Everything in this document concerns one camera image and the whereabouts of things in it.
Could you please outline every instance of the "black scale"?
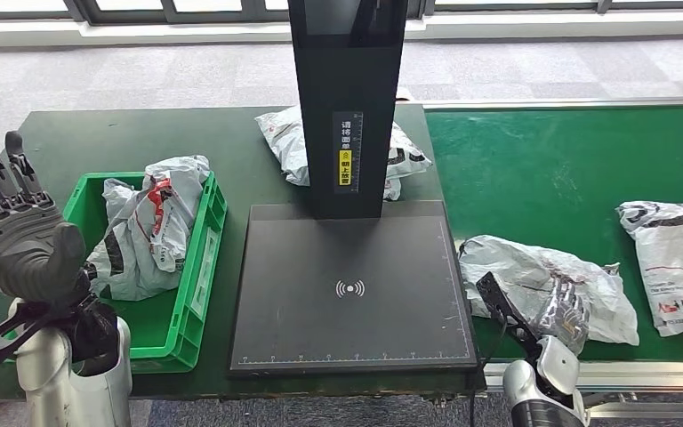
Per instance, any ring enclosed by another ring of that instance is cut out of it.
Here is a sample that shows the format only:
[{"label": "black scale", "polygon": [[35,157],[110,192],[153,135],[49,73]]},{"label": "black scale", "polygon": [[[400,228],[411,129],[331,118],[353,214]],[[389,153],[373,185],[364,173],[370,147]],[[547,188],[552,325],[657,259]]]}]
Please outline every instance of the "black scale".
[{"label": "black scale", "polygon": [[290,0],[310,202],[250,212],[229,370],[475,371],[442,201],[382,203],[406,0]]}]

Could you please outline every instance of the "wireless charging symbol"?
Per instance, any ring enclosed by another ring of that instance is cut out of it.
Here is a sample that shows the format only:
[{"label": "wireless charging symbol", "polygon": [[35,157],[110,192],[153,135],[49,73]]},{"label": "wireless charging symbol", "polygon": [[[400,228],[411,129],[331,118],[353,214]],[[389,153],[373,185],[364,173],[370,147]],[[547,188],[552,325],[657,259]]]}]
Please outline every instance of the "wireless charging symbol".
[{"label": "wireless charging symbol", "polygon": [[336,282],[336,296],[342,298],[346,294],[363,296],[365,294],[365,283],[362,280],[358,280],[354,285],[346,285],[339,280]]}]

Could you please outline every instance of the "black cable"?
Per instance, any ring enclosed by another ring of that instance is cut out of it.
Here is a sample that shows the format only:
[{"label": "black cable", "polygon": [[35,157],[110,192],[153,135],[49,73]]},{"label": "black cable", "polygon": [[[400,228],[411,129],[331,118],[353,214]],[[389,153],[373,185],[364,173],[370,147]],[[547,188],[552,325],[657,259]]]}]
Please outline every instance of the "black cable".
[{"label": "black cable", "polygon": [[[491,358],[494,356],[494,353],[496,353],[496,351],[499,350],[499,346],[503,341],[504,334],[506,334],[507,323],[508,319],[506,318],[506,316],[504,316],[504,320],[502,322],[502,331],[499,333],[499,337],[496,338],[496,340],[494,341],[494,345],[491,346],[491,350],[486,354],[486,357],[483,359],[483,361],[480,362],[481,371],[486,368],[486,365],[488,365],[488,362],[491,361]],[[470,427],[475,427],[475,391],[473,391],[470,394]]]}]

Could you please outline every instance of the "black scanning platform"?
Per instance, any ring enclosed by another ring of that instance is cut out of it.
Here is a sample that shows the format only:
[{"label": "black scanning platform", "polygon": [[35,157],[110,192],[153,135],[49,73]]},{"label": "black scanning platform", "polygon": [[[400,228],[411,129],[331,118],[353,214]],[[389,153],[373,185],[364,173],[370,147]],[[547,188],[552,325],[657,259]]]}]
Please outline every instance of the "black scanning platform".
[{"label": "black scanning platform", "polygon": [[252,206],[233,375],[474,370],[471,330],[443,202],[343,220]]}]

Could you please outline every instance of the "green work surface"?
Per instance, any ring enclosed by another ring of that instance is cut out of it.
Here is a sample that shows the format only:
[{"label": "green work surface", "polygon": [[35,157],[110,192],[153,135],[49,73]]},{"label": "green work surface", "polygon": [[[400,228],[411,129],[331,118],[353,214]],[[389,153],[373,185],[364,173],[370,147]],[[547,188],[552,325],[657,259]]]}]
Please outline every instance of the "green work surface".
[{"label": "green work surface", "polygon": [[[133,395],[193,399],[281,395],[440,394],[465,392],[465,375],[365,374],[302,379],[226,378],[248,211],[254,204],[297,201],[308,189],[286,182],[253,118],[279,108],[78,111],[31,114],[21,127],[26,152],[44,187],[64,205],[81,174],[141,171],[158,160],[202,154],[229,204],[197,367],[190,373],[136,375]],[[433,156],[420,106],[395,115],[428,157]],[[403,199],[441,199],[435,167],[402,180]],[[0,295],[0,321],[9,300]],[[23,399],[13,365],[0,367],[0,399]]]},{"label": "green work surface", "polygon": [[[620,262],[640,346],[588,342],[585,360],[683,361],[683,334],[653,326],[634,242],[615,208],[683,203],[683,107],[429,112],[455,239],[490,234],[599,265]],[[475,319],[481,348],[499,328]],[[497,358],[520,355],[505,339]]]}]

